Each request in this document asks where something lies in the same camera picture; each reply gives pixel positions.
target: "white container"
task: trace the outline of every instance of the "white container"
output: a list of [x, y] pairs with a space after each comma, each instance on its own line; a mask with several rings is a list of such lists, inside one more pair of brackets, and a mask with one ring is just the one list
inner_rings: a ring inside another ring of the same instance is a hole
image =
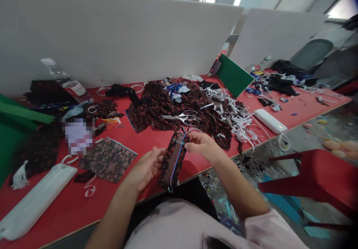
[[35, 225], [46, 209], [77, 172], [66, 164], [57, 164], [44, 178], [1, 220], [0, 240], [15, 240]]

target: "red chair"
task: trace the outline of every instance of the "red chair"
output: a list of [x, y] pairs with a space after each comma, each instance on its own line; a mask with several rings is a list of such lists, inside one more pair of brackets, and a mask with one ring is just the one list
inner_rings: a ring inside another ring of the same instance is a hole
[[270, 160], [284, 159], [301, 160], [299, 175], [259, 183], [262, 192], [309, 197], [329, 203], [349, 218], [354, 217], [358, 208], [358, 168], [322, 149]]

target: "red table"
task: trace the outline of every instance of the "red table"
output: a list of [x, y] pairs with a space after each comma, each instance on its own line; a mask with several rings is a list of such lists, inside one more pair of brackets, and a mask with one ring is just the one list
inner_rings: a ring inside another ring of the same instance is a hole
[[[204, 78], [207, 81], [219, 83], [221, 87], [224, 87], [221, 81], [216, 77], [208, 78], [205, 76]], [[89, 91], [94, 96], [95, 101], [106, 99], [106, 97], [97, 96], [95, 93], [96, 89], [91, 89]], [[275, 101], [280, 102], [282, 111], [274, 112], [269, 106], [265, 107], [266, 111], [286, 125], [289, 130], [350, 101], [350, 99], [345, 96], [341, 96], [337, 99], [335, 97], [324, 95], [324, 99], [335, 101], [334, 103], [329, 103], [330, 106], [325, 106], [316, 102], [315, 94], [311, 95], [310, 93], [303, 91], [299, 91], [299, 93], [301, 95], [294, 97], [294, 99], [286, 96], [289, 101], [287, 103], [282, 103], [279, 101], [282, 95], [273, 92], [272, 97]], [[243, 93], [238, 97], [238, 100], [244, 102], [250, 112], [263, 108], [255, 96], [249, 98]], [[117, 110], [124, 113], [124, 110], [127, 109], [130, 104], [130, 99], [125, 97], [116, 100], [116, 102], [118, 103]], [[121, 119], [121, 122], [125, 127], [112, 127], [96, 139], [98, 140], [108, 136], [138, 153], [138, 156], [126, 171], [126, 174], [124, 175], [126, 176], [140, 157], [151, 150], [153, 146], [167, 147], [170, 138], [173, 135], [173, 131], [157, 131], [148, 127], [145, 131], [137, 134], [133, 130], [126, 116]], [[276, 134], [269, 129], [266, 128], [266, 130], [271, 137], [276, 136]], [[264, 141], [268, 140], [266, 134], [260, 130], [260, 127], [254, 131], [258, 136], [264, 136]], [[244, 151], [249, 149], [251, 149], [251, 146], [248, 143], [244, 143]], [[232, 138], [231, 148], [227, 152], [227, 155], [229, 157], [234, 157], [237, 154], [238, 142]], [[63, 146], [62, 149], [60, 149], [57, 163], [60, 163], [66, 155], [67, 149]], [[74, 167], [77, 167], [77, 165], [78, 161], [73, 164]], [[197, 154], [187, 153], [183, 161], [179, 181], [183, 182], [194, 178], [199, 174], [206, 172], [211, 167], [212, 166], [203, 157]], [[82, 169], [78, 170], [78, 173], [83, 172], [85, 171]], [[5, 181], [3, 187], [0, 189], [0, 218], [2, 219], [46, 175], [46, 173], [47, 172], [44, 172], [31, 177], [29, 180], [30, 185], [21, 190], [13, 191], [11, 187], [7, 186], [9, 181]], [[96, 178], [92, 184], [96, 186], [96, 191], [90, 198], [85, 198], [84, 184], [74, 183], [72, 179], [24, 237], [12, 242], [3, 239], [0, 241], [0, 248], [38, 248], [58, 239], [62, 239], [65, 236], [71, 235], [78, 230], [99, 221], [103, 217], [114, 192], [118, 188], [118, 184], [110, 183], [99, 178]], [[160, 192], [162, 192], [162, 189], [156, 185], [155, 177], [141, 192], [138, 201], [151, 198]]]

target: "scissors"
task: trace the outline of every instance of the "scissors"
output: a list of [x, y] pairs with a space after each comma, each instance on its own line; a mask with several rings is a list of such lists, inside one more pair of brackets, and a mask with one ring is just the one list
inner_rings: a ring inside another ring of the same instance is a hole
[[[194, 114], [193, 115], [186, 115], [185, 112], [194, 112]], [[182, 112], [180, 115], [176, 115], [176, 116], [163, 115], [161, 117], [164, 118], [164, 119], [179, 119], [181, 122], [183, 122], [187, 126], [196, 126], [195, 124], [194, 125], [189, 125], [189, 124], [185, 123], [186, 120], [199, 122], [197, 119], [189, 119], [188, 118], [189, 116], [195, 116], [196, 114], [197, 114], [196, 111], [187, 110], [187, 111]]]

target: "plastic water bottle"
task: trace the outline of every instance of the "plastic water bottle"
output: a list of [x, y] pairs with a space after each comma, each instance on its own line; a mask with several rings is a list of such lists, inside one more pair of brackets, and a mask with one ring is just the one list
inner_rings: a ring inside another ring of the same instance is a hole
[[71, 80], [71, 77], [66, 73], [56, 62], [51, 58], [41, 59], [41, 62], [48, 67], [50, 75], [58, 82], [72, 97], [83, 103], [85, 101], [93, 102], [93, 98], [88, 91], [77, 80]]

